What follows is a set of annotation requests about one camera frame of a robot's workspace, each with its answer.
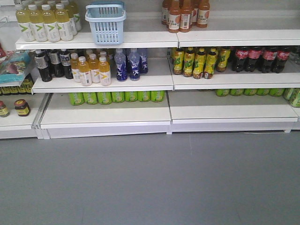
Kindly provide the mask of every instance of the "blue plastic basket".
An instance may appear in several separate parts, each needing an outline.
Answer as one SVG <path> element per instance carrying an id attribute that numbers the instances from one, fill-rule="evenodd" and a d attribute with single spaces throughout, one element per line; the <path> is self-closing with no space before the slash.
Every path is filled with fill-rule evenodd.
<path id="1" fill-rule="evenodd" d="M 96 1 L 86 6 L 85 20 L 97 45 L 123 43 L 123 21 L 126 19 L 125 5 L 121 1 Z"/>

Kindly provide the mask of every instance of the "cola bottle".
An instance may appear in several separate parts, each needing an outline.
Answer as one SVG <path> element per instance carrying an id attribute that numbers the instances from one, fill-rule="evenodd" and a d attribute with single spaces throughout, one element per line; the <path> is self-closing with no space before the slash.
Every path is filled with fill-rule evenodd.
<path id="1" fill-rule="evenodd" d="M 236 72 L 243 71 L 246 58 L 249 54 L 248 46 L 239 46 L 235 50 L 235 57 L 232 61 L 232 70 Z"/>
<path id="2" fill-rule="evenodd" d="M 245 63 L 245 71 L 253 72 L 256 67 L 256 62 L 262 54 L 262 47 L 260 46 L 251 46 L 248 54 L 248 58 Z"/>
<path id="3" fill-rule="evenodd" d="M 289 58 L 291 48 L 289 46 L 281 46 L 277 52 L 276 59 L 272 63 L 272 72 L 281 73 L 285 67 L 285 63 Z"/>

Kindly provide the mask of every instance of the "green can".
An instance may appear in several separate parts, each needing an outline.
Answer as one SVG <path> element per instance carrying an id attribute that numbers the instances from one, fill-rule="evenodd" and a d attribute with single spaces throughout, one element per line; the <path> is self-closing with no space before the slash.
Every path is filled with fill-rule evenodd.
<path id="1" fill-rule="evenodd" d="M 95 92 L 83 93 L 83 99 L 84 99 L 84 102 L 89 105 L 95 105 L 98 103 L 97 94 Z"/>
<path id="2" fill-rule="evenodd" d="M 137 91 L 125 91 L 125 101 L 135 102 L 137 99 Z"/>
<path id="3" fill-rule="evenodd" d="M 152 102 L 162 102 L 165 98 L 164 90 L 152 90 L 151 91 L 151 101 Z"/>
<path id="4" fill-rule="evenodd" d="M 98 102 L 102 105 L 108 105 L 112 103 L 112 95 L 110 92 L 97 92 Z"/>
<path id="5" fill-rule="evenodd" d="M 123 91 L 114 91 L 112 92 L 112 102 L 121 103 L 124 102 L 125 96 Z"/>
<path id="6" fill-rule="evenodd" d="M 151 99 L 151 92 L 149 90 L 138 91 L 137 96 L 140 102 L 149 102 Z"/>
<path id="7" fill-rule="evenodd" d="M 71 105 L 82 105 L 84 103 L 83 94 L 79 93 L 68 93 Z"/>

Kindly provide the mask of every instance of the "gray floor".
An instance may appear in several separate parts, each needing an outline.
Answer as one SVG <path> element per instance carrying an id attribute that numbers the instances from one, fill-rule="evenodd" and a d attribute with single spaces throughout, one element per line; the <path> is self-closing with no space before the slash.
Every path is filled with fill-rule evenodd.
<path id="1" fill-rule="evenodd" d="M 299 225 L 300 133 L 0 141 L 1 225 Z"/>

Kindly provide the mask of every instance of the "juice bottle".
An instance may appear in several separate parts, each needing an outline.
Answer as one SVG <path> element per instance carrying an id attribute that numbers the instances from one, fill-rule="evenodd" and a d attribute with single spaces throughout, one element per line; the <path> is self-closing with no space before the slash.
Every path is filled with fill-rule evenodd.
<path id="1" fill-rule="evenodd" d="M 90 67 L 84 56 L 78 59 L 78 70 L 80 75 L 80 80 L 83 86 L 91 86 L 92 78 L 90 75 Z"/>
<path id="2" fill-rule="evenodd" d="M 68 13 L 64 9 L 63 4 L 56 4 L 55 7 L 55 17 L 57 20 L 58 29 L 60 31 L 60 38 L 63 41 L 70 41 L 73 39 L 73 33 Z"/>
<path id="3" fill-rule="evenodd" d="M 25 41 L 34 41 L 35 37 L 33 34 L 33 29 L 30 24 L 30 12 L 23 8 L 22 5 L 16 5 L 16 13 L 15 16 L 18 21 L 18 25 L 21 29 L 22 37 Z"/>
<path id="4" fill-rule="evenodd" d="M 89 66 L 93 83 L 100 83 L 99 60 L 94 53 L 90 54 Z"/>
<path id="5" fill-rule="evenodd" d="M 179 31 L 180 24 L 180 8 L 179 0 L 172 0 L 172 4 L 169 12 L 169 32 L 177 33 Z"/>
<path id="6" fill-rule="evenodd" d="M 210 2 L 209 0 L 201 0 L 198 8 L 197 27 L 207 27 L 208 17 L 210 16 Z"/>
<path id="7" fill-rule="evenodd" d="M 28 5 L 28 9 L 30 10 L 29 18 L 34 29 L 35 39 L 38 42 L 48 40 L 41 11 L 38 10 L 36 5 Z"/>

